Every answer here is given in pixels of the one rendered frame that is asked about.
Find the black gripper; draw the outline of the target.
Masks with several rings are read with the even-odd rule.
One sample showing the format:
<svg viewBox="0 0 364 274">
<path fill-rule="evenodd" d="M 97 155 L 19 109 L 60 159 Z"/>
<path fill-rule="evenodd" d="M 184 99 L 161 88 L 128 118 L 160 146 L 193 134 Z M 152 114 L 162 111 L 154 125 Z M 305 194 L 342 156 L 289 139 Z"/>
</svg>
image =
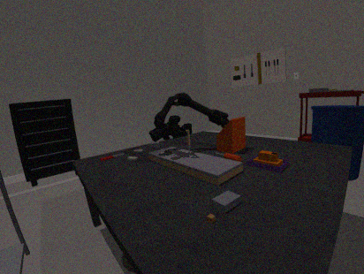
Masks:
<svg viewBox="0 0 364 274">
<path fill-rule="evenodd" d="M 186 130 L 189 130 L 189 133 L 192 134 L 192 124 L 190 123 L 184 124 L 182 127 L 180 127 L 180 125 L 176 125 L 172 126 L 171 129 L 166 126 L 162 129 L 163 139 L 166 141 L 169 140 L 170 139 L 169 135 L 172 135 L 173 139 L 186 136 L 187 135 Z"/>
</svg>

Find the grey rectangular floor panel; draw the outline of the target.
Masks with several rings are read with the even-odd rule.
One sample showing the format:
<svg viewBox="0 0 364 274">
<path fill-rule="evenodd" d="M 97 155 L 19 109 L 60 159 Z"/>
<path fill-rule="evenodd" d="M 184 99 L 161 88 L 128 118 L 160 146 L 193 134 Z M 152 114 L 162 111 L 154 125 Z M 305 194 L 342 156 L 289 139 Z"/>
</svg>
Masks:
<svg viewBox="0 0 364 274">
<path fill-rule="evenodd" d="M 149 152 L 148 160 L 217 186 L 243 171 L 243 162 L 174 147 Z"/>
</svg>

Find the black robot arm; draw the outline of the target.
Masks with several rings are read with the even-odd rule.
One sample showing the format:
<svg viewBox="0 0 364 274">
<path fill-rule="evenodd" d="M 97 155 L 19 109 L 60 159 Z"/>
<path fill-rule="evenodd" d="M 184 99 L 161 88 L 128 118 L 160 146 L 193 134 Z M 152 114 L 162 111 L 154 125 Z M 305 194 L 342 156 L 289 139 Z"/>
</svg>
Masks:
<svg viewBox="0 0 364 274">
<path fill-rule="evenodd" d="M 174 102 L 177 99 L 178 99 L 178 101 Z M 162 110 L 155 115 L 155 121 L 154 121 L 155 129 L 149 131 L 150 137 L 154 142 L 160 140 L 163 137 L 162 129 L 164 127 L 167 126 L 171 129 L 172 126 L 176 126 L 178 124 L 178 122 L 180 122 L 180 117 L 174 115 L 174 116 L 170 116 L 168 123 L 164 123 L 165 117 L 166 117 L 167 113 L 169 112 L 172 105 L 189 106 L 189 107 L 207 115 L 209 117 L 209 121 L 212 121 L 213 123 L 216 123 L 219 126 L 222 126 L 222 128 L 224 128 L 227 125 L 227 123 L 230 121 L 227 118 L 228 113 L 222 112 L 217 109 L 211 110 L 210 108 L 208 108 L 200 103 L 197 103 L 189 95 L 187 95 L 185 93 L 177 94 L 177 95 L 174 95 L 173 97 L 168 98 L 168 100 L 167 100 L 166 104 L 163 106 Z"/>
</svg>

